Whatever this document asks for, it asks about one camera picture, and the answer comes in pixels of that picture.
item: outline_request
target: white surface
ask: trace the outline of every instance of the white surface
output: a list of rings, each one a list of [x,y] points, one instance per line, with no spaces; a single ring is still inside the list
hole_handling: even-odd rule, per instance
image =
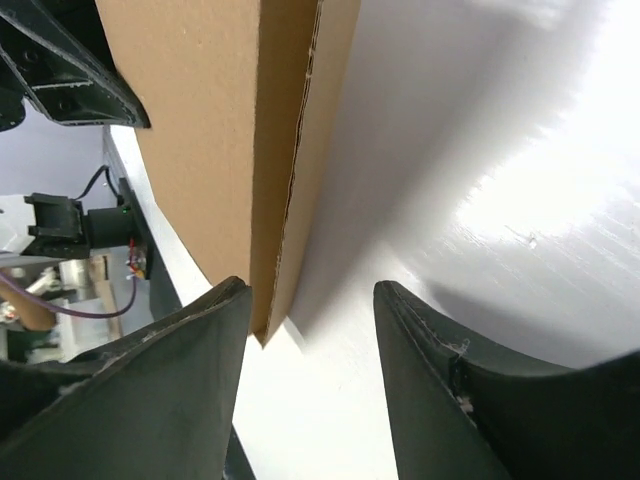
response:
[[[639,8],[364,0],[291,322],[247,345],[234,424],[258,478],[396,477],[376,280],[564,365],[638,348]],[[113,131],[191,301],[206,282]]]
[[[21,254],[33,241],[28,226],[35,224],[33,206],[23,195],[0,196],[0,252]]]

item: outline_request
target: corrugated cardboard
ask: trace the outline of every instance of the corrugated cardboard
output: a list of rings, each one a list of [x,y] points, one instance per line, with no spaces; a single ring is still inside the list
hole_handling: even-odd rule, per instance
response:
[[[97,0],[152,129],[154,196],[212,284],[254,287],[265,342],[291,305],[359,0]]]

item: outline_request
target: cardboard edge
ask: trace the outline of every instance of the cardboard edge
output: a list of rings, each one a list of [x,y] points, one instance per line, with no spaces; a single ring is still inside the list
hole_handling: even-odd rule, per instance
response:
[[[341,23],[341,31],[338,32],[337,35],[334,35],[331,38],[324,38],[330,33],[335,32],[323,32],[322,31],[322,20],[323,14],[325,13],[326,8],[335,8],[338,10],[342,10],[342,15],[340,18],[342,19]],[[335,95],[331,98],[331,103],[328,104],[323,102],[323,109],[331,110],[329,115],[331,119],[330,125],[324,125],[325,129],[327,129],[328,134],[325,135],[325,138],[321,140],[322,151],[317,153],[316,162],[322,163],[322,170],[324,171],[324,165],[326,164],[326,157],[329,149],[329,144],[331,140],[331,136],[334,130],[334,121],[335,116],[338,110],[339,101],[342,93],[342,84],[345,77],[348,59],[350,57],[351,44],[353,41],[353,37],[355,34],[355,27],[358,19],[358,14],[360,11],[360,0],[319,0],[318,7],[316,11],[316,20],[314,26],[314,32],[311,40],[311,45],[309,47],[309,63],[307,67],[307,75],[305,78],[305,87],[304,94],[302,99],[302,104],[300,107],[300,114],[298,116],[298,126],[297,126],[297,134],[296,134],[296,145],[294,149],[293,155],[293,168],[291,170],[291,178],[289,181],[289,194],[287,205],[285,209],[284,216],[284,224],[282,228],[281,234],[281,243],[280,250],[278,254],[278,259],[276,263],[276,275],[275,275],[275,284],[273,290],[273,297],[271,299],[271,306],[269,309],[269,318],[267,321],[267,326],[264,330],[259,332],[255,332],[255,336],[258,341],[264,346],[271,339],[277,327],[282,324],[284,321],[289,308],[291,307],[291,303],[293,301],[293,295],[295,293],[295,286],[297,285],[298,277],[300,275],[300,269],[302,266],[302,260],[304,257],[304,250],[306,247],[306,240],[308,239],[311,227],[311,221],[313,218],[313,213],[315,212],[315,206],[318,198],[318,194],[320,192],[320,186],[322,182],[316,182],[315,191],[312,194],[311,202],[309,202],[307,207],[306,215],[303,215],[306,218],[306,223],[308,225],[303,225],[303,242],[298,242],[298,249],[301,249],[302,252],[290,252],[291,247],[287,244],[287,233],[292,228],[297,227],[298,225],[292,226],[290,222],[291,215],[291,207],[296,201],[296,197],[299,195],[300,188],[296,189],[296,171],[299,168],[299,155],[301,148],[305,144],[305,126],[309,124],[313,124],[314,122],[322,121],[322,119],[309,119],[305,118],[305,115],[308,113],[310,102],[314,100],[312,95],[312,89],[314,84],[320,80],[323,80],[323,75],[325,72],[331,70],[333,66],[335,71],[338,72],[333,80],[333,84],[328,87],[333,87],[335,90]],[[328,48],[322,47],[322,41],[328,42],[329,40],[333,42],[337,42],[338,45],[341,45],[342,55],[334,55],[331,56],[331,51]],[[282,270],[283,265],[289,267],[291,269],[293,286],[289,287],[286,292],[282,292]]]

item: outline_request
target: purple wire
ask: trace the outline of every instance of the purple wire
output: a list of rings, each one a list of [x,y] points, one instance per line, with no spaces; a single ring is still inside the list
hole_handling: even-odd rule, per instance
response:
[[[62,313],[64,315],[71,315],[73,317],[93,318],[98,320],[106,319],[106,318],[115,318],[127,313],[131,309],[131,307],[133,307],[133,304],[136,301],[136,293],[137,293],[137,278],[134,275],[132,280],[133,287],[131,290],[131,300],[129,300],[129,303],[127,304],[126,307],[124,307],[122,310],[118,310],[117,312],[113,312],[113,313],[90,313],[90,312],[78,312],[76,310],[70,310],[68,308],[60,307],[58,305],[54,305],[53,303],[49,303],[46,300],[43,300],[40,297],[22,288],[13,280],[13,278],[11,278],[9,275],[2,272],[1,270],[0,270],[0,282],[4,283],[7,287],[9,287],[11,290],[16,292],[17,294],[22,295],[23,297],[31,300],[33,303],[40,305],[41,307],[46,308],[51,312]]]

